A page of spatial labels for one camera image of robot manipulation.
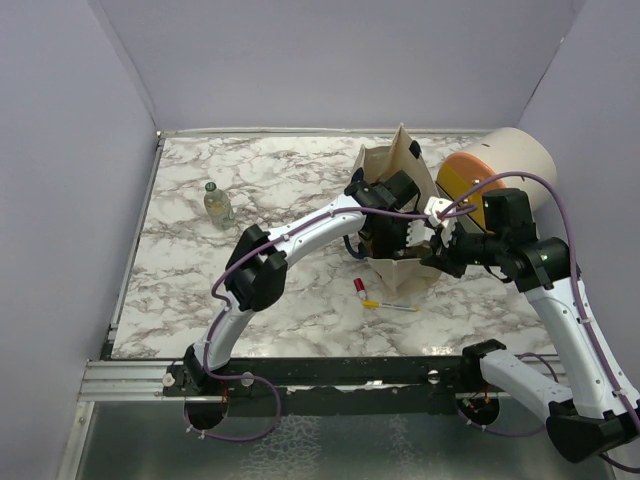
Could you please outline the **beige canvas bag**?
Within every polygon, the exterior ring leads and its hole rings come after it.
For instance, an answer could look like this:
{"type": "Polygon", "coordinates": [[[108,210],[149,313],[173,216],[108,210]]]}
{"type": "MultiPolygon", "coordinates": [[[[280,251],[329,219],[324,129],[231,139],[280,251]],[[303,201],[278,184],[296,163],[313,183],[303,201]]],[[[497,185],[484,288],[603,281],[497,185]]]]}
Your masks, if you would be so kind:
{"type": "MultiPolygon", "coordinates": [[[[361,170],[364,180],[373,184],[390,179],[398,171],[406,173],[418,188],[419,195],[416,208],[422,210],[431,196],[439,196],[434,179],[422,156],[422,150],[400,124],[390,145],[367,148],[360,147],[359,153],[351,169],[351,176],[361,170]]],[[[391,297],[397,296],[398,288],[407,280],[420,279],[426,286],[432,285],[440,277],[440,272],[420,263],[418,258],[410,259],[374,259],[370,253],[368,265],[380,278],[391,297]]]]}

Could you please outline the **clear bottle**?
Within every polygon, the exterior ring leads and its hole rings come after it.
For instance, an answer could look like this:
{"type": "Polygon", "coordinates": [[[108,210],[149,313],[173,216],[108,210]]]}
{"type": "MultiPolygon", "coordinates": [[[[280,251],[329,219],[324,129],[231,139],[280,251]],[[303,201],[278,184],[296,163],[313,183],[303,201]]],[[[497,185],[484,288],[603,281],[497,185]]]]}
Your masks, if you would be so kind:
{"type": "Polygon", "coordinates": [[[234,224],[234,212],[230,199],[225,191],[213,181],[205,184],[203,199],[205,210],[214,227],[227,230],[234,224]]]}

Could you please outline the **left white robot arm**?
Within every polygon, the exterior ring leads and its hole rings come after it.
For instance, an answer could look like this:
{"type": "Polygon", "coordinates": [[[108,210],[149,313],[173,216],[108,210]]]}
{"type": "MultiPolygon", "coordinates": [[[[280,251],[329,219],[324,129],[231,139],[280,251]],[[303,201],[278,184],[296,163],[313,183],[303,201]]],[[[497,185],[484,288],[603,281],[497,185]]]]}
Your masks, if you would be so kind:
{"type": "Polygon", "coordinates": [[[408,224],[416,210],[402,209],[420,195],[403,171],[370,184],[356,174],[344,192],[327,206],[288,225],[247,228],[234,248],[212,296],[222,302],[207,332],[185,355],[192,358],[186,382],[206,395],[220,385],[225,366],[241,333],[258,312],[282,296],[288,271],[302,258],[352,234],[368,258],[394,259],[405,249],[408,224]]]}

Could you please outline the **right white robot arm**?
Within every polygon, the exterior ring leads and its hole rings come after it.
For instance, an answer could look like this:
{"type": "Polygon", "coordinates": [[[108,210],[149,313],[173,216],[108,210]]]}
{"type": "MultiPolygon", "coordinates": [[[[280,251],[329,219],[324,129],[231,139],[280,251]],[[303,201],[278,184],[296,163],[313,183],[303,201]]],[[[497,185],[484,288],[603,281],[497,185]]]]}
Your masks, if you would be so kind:
{"type": "Polygon", "coordinates": [[[431,255],[422,264],[456,278],[467,266],[497,267],[538,314],[568,379],[557,385],[524,364],[504,344],[487,340],[464,348],[461,383],[481,391],[493,385],[510,394],[545,425],[556,450],[579,463],[635,440],[639,392],[621,371],[592,315],[569,246],[541,240],[527,194],[517,188],[482,196],[483,233],[457,223],[450,201],[432,197],[424,212],[433,228],[431,255]]]}

